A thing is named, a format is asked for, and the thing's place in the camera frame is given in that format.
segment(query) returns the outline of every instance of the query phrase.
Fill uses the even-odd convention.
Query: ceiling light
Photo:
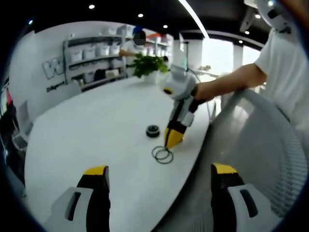
[[[198,18],[197,14],[195,13],[195,11],[192,9],[192,7],[187,3],[186,0],[178,0],[183,7],[187,10],[187,12],[191,15],[191,17],[194,19],[195,23],[197,24],[197,26],[199,27],[199,29],[201,30],[202,34],[204,35],[205,38],[209,38],[205,27],[203,26],[201,20]]]
[[[269,7],[272,7],[274,5],[274,2],[273,1],[268,1],[268,6]]]

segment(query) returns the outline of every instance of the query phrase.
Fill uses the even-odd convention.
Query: round white table
[[[214,102],[208,105],[212,115]],[[203,104],[172,150],[173,162],[157,163],[151,151],[163,145],[172,106],[156,85],[129,78],[75,96],[37,118],[25,163],[27,205],[37,221],[45,223],[52,203],[85,170],[108,165],[111,231],[151,231],[182,189],[209,125]],[[146,137],[151,124],[160,127],[160,137]]]

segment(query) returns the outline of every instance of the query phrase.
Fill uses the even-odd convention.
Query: person
[[[146,33],[143,28],[135,27],[133,29],[133,39],[126,41],[120,48],[119,56],[126,57],[126,65],[133,64],[136,54],[141,54],[144,50],[146,42]],[[134,73],[134,68],[126,69],[128,77],[131,77]]]
[[[293,2],[298,3],[286,0],[287,4],[293,5]],[[216,96],[266,82],[265,97],[295,128],[309,164],[309,61],[296,27],[286,16],[277,13],[277,3],[273,6],[264,0],[256,3],[260,15],[272,27],[259,58],[222,78],[198,84],[195,98],[210,101]]]

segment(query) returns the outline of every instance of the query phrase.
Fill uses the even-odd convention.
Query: white column
[[[242,66],[243,58],[243,47],[238,45],[233,45],[233,70],[240,68]]]

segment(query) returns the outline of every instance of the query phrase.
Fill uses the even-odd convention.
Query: white storage box
[[[95,79],[95,72],[86,72],[84,73],[84,81],[86,83],[93,82]]]
[[[112,60],[112,65],[113,65],[113,67],[114,67],[115,69],[117,69],[117,68],[123,67],[124,63],[123,63],[122,60],[113,59],[113,60]]]
[[[108,69],[110,66],[109,62],[106,61],[106,59],[100,60],[99,63],[99,69]]]
[[[71,63],[83,60],[83,51],[77,51],[71,53]]]
[[[109,56],[110,54],[110,47],[107,45],[99,46],[98,47],[98,56],[103,57],[103,56]]]
[[[134,27],[131,25],[123,25],[117,28],[117,35],[125,36],[125,37],[132,37],[133,36],[133,29]]]
[[[88,47],[84,50],[84,59],[93,59],[96,57],[96,48]]]
[[[146,55],[147,55],[147,48],[144,48],[144,49],[142,50],[141,54],[142,54],[143,56],[146,56]]]
[[[120,45],[113,45],[110,48],[110,55],[118,55],[120,52]]]
[[[155,37],[150,38],[151,41],[154,41],[154,42],[157,42],[157,43],[160,43],[161,39],[162,39],[161,36],[155,36]]]
[[[117,29],[115,29],[115,28],[104,28],[102,34],[103,35],[116,35]]]
[[[156,50],[156,56],[157,56],[157,57],[161,57],[161,56],[162,56],[162,50],[161,50],[161,48],[158,48],[158,49]]]
[[[153,56],[155,54],[155,49],[153,47],[148,47],[148,55]]]

